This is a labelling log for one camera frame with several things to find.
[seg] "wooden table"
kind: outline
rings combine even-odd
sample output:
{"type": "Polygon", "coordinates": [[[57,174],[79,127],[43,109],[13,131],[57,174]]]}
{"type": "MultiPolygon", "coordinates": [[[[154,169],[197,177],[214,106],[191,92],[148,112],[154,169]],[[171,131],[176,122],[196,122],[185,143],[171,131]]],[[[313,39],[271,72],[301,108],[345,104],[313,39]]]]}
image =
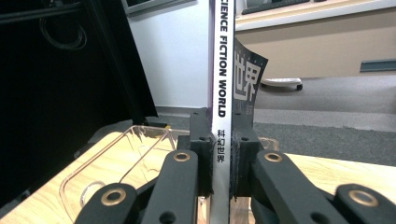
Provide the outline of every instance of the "wooden table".
{"type": "MultiPolygon", "coordinates": [[[[73,185],[78,186],[81,184],[79,183],[80,179],[84,179],[85,186],[87,183],[91,183],[98,178],[105,182],[105,184],[117,182],[121,179],[122,182],[131,181],[129,178],[134,176],[132,172],[127,176],[123,176],[123,174],[130,168],[130,161],[128,160],[132,154],[128,155],[122,153],[128,153],[123,150],[125,148],[130,148],[131,140],[136,139],[131,135],[124,135],[122,138],[118,139],[117,143],[114,143],[114,139],[117,139],[120,135],[121,133],[111,133],[107,135],[94,147],[53,177],[37,192],[3,217],[0,223],[72,223],[71,218],[65,211],[64,200],[60,192],[66,192],[65,195],[70,196],[71,193],[74,192],[69,188],[73,187],[73,185]],[[113,142],[112,147],[106,149],[106,146],[111,142],[113,142]],[[111,150],[113,150],[113,153],[117,152],[117,158],[113,158],[113,155],[110,153],[111,150]],[[97,155],[98,152],[103,152],[103,154],[96,160],[93,160],[92,158],[97,155]],[[82,172],[76,173],[76,170],[88,160],[92,160],[91,165],[85,167],[82,172]],[[74,175],[71,177],[71,180],[69,182],[64,182],[64,180],[71,175],[74,175]]],[[[166,141],[159,142],[160,147],[163,144],[168,143],[166,143],[166,141]]],[[[396,203],[396,167],[291,154],[288,156],[317,187],[330,193],[334,193],[338,185],[357,183],[377,190],[396,203]]],[[[154,158],[155,155],[151,155],[150,157],[150,160],[146,161],[145,165],[161,167],[160,162],[147,164],[147,162],[156,160],[156,158],[154,158]]],[[[79,209],[78,202],[80,195],[80,192],[76,192],[76,199],[73,199],[73,203],[75,204],[72,206],[75,206],[77,209],[79,209]]]]}

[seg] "white shelf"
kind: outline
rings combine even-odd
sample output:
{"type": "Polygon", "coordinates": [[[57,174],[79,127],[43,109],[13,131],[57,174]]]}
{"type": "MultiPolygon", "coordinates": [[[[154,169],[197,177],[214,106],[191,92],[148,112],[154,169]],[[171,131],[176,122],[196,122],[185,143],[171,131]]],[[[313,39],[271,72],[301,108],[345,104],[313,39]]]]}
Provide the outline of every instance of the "white shelf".
{"type": "Polygon", "coordinates": [[[290,7],[276,8],[263,12],[237,16],[236,31],[312,21],[358,12],[396,7],[396,0],[327,0],[325,2],[302,3],[290,7]]]}

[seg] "white wall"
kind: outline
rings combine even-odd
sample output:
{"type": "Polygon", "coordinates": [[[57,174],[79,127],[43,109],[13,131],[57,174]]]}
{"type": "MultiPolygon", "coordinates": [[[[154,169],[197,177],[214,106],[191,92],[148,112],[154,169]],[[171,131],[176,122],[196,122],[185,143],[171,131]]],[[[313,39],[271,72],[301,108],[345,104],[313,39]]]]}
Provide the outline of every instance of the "white wall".
{"type": "Polygon", "coordinates": [[[129,18],[156,106],[207,106],[209,4],[197,0],[129,18]]]}

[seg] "wooden surface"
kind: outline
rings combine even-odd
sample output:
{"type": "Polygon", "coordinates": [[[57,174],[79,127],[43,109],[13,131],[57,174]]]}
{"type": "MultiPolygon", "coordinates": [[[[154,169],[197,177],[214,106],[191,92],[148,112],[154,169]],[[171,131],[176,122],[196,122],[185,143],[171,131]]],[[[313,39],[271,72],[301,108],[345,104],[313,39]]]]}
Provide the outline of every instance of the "wooden surface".
{"type": "MultiPolygon", "coordinates": [[[[68,202],[73,202],[72,206],[75,206],[73,209],[78,210],[81,192],[78,192],[78,190],[73,191],[75,186],[78,189],[79,185],[86,186],[87,183],[98,180],[98,178],[104,181],[105,184],[120,180],[130,183],[130,181],[134,181],[136,178],[141,178],[141,175],[134,174],[134,172],[128,173],[131,168],[131,162],[134,162],[129,161],[129,159],[131,156],[136,155],[136,153],[139,154],[139,150],[144,152],[145,148],[140,147],[145,147],[144,145],[149,140],[139,139],[138,141],[146,142],[139,147],[135,147],[131,141],[136,139],[131,135],[123,136],[111,148],[104,150],[109,143],[120,135],[121,133],[111,133],[103,138],[98,144],[80,156],[41,189],[2,218],[0,223],[72,223],[71,218],[65,211],[64,200],[62,200],[60,192],[66,192],[66,196],[69,198],[75,197],[68,202]],[[103,154],[96,160],[93,160],[92,157],[101,150],[103,154]],[[112,153],[117,153],[118,157],[113,157],[112,153]],[[91,165],[85,167],[79,173],[76,172],[78,167],[89,159],[91,159],[91,165]],[[70,178],[69,182],[64,182],[68,176],[70,178]]],[[[161,141],[159,144],[160,146],[158,147],[169,147],[169,142],[166,141],[161,141]]],[[[330,193],[334,193],[336,187],[340,184],[357,183],[379,191],[396,203],[396,167],[290,154],[289,157],[317,187],[330,193]]],[[[155,173],[157,172],[156,169],[161,167],[161,162],[149,164],[158,159],[156,155],[150,155],[150,160],[146,161],[146,163],[143,162],[142,167],[151,167],[144,173],[145,178],[150,178],[152,175],[150,172],[155,173]]]]}

